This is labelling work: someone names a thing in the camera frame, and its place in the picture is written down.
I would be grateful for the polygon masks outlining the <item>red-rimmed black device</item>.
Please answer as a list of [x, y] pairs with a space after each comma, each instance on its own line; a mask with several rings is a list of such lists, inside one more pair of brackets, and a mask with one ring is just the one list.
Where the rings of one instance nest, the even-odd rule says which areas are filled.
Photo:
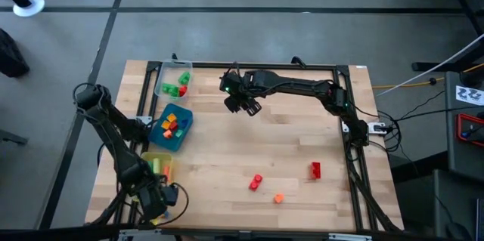
[[459, 113], [456, 125], [456, 136], [460, 141], [484, 147], [484, 111], [476, 116]]

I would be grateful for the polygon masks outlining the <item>white printed sticker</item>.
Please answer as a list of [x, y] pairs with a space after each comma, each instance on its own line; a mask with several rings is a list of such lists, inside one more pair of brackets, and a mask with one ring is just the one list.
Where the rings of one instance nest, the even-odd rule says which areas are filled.
[[461, 102], [484, 106], [484, 91], [475, 88], [455, 86], [455, 98]]

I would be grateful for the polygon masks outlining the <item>clear plastic bin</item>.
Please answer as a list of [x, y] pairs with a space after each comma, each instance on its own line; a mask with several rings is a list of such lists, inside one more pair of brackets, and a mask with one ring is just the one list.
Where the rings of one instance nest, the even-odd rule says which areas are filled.
[[[162, 92], [162, 84], [169, 83], [181, 87], [178, 83], [179, 76], [184, 72], [189, 71], [191, 73], [190, 82], [188, 83], [188, 91], [184, 97], [170, 97]], [[154, 93], [164, 102], [183, 104], [188, 100], [188, 94], [191, 89], [191, 81], [193, 78], [192, 62], [186, 60], [165, 60], [160, 67], [160, 74], [157, 79], [157, 83], [154, 89]]]

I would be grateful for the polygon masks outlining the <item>grey metal foot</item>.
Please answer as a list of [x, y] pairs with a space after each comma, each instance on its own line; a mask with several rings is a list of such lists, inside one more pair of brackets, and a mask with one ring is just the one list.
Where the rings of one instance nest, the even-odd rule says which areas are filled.
[[28, 140], [24, 137], [19, 135], [10, 133], [9, 131], [5, 131], [0, 129], [0, 141], [1, 142], [12, 142], [17, 145], [26, 145]]

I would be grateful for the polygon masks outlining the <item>black equipment case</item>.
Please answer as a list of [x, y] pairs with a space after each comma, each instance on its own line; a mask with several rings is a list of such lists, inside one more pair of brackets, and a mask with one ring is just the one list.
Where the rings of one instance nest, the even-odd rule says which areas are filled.
[[[460, 141], [456, 136], [456, 116], [464, 113], [476, 116], [484, 111], [484, 106], [477, 106], [456, 100], [455, 86], [461, 83], [459, 73], [445, 74], [445, 118], [447, 133], [448, 167], [450, 170], [468, 177], [484, 179], [484, 147]], [[483, 90], [484, 86], [475, 89]]]

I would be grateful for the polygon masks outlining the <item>blue plastic bin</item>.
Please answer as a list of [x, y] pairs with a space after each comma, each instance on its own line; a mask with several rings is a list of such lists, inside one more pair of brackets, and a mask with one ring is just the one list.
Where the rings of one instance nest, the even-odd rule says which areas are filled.
[[[174, 113], [177, 117], [176, 122], [178, 123], [178, 128], [175, 131], [171, 131], [170, 129], [163, 129], [161, 127], [163, 121], [167, 121], [166, 118], [170, 113]], [[186, 128], [180, 128], [180, 121], [182, 121], [183, 119], [188, 119], [188, 126]], [[176, 152], [178, 151], [186, 135], [188, 134], [193, 120], [193, 113], [190, 110], [180, 107], [176, 104], [167, 104], [161, 114], [161, 117], [152, 125], [152, 131], [148, 135], [148, 140], [151, 143], [156, 144], [158, 147], [163, 147], [172, 152]], [[183, 129], [185, 133], [181, 137], [176, 137], [175, 133], [179, 129]], [[166, 130], [170, 130], [172, 132], [173, 136], [171, 139], [164, 138], [163, 132]]]

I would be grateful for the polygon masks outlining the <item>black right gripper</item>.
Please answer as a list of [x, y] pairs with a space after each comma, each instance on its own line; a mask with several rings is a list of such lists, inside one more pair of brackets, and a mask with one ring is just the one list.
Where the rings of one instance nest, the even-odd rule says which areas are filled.
[[262, 109], [259, 102], [248, 98], [265, 97], [262, 93], [264, 75], [263, 70], [246, 71], [243, 76], [236, 71], [227, 71], [220, 77], [220, 91], [228, 94], [224, 104], [231, 113], [240, 111], [241, 100], [241, 107], [249, 116], [255, 116]]

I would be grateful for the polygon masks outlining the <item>black bag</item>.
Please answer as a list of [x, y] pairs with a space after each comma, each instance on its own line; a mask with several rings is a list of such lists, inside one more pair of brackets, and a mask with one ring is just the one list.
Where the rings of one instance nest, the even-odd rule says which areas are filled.
[[29, 72], [29, 66], [16, 42], [0, 28], [0, 73], [17, 78]]

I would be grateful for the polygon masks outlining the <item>black aluminium table frame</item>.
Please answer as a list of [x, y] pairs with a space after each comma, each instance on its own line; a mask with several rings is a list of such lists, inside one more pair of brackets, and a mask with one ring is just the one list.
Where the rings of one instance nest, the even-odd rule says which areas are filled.
[[[194, 121], [169, 153], [183, 189], [165, 234], [260, 236], [399, 233], [402, 215], [383, 140], [353, 147], [341, 121], [313, 97], [274, 94], [255, 116], [231, 113], [219, 90], [229, 63], [196, 62], [188, 100]], [[312, 180], [310, 164], [321, 163]], [[257, 191], [254, 175], [263, 176]], [[284, 194], [282, 203], [274, 196]]]

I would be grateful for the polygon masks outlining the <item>dark grey cabinet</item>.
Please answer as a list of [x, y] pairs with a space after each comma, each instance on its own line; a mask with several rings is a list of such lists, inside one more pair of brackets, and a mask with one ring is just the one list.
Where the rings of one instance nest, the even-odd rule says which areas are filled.
[[434, 170], [433, 226], [438, 237], [448, 237], [447, 225], [459, 224], [469, 233], [471, 241], [477, 241], [477, 200], [484, 200], [484, 181], [455, 174], [454, 172]]

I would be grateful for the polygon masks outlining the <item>yellow plastic bin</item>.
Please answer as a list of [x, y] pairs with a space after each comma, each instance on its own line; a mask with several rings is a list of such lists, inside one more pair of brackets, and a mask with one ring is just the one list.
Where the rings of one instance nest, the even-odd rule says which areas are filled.
[[163, 174], [163, 167], [165, 165], [170, 165], [171, 166], [171, 175], [170, 175], [170, 182], [168, 184], [172, 183], [172, 181], [174, 180], [173, 169], [175, 167], [175, 164], [174, 164], [173, 157], [169, 153], [144, 152], [144, 153], [141, 154], [141, 158], [145, 161], [149, 161], [149, 160], [153, 161], [154, 158], [158, 158], [160, 160], [160, 170], [161, 170], [159, 175], [164, 175]]

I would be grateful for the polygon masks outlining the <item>silver bracket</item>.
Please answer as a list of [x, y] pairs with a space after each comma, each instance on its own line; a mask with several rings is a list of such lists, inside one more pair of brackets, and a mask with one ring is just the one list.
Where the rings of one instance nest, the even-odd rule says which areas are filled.
[[161, 229], [153, 230], [121, 230], [118, 235], [120, 241], [133, 241], [136, 237], [146, 237], [146, 236], [160, 236], [163, 233]]
[[373, 241], [371, 236], [348, 233], [329, 233], [327, 239], [332, 241]]

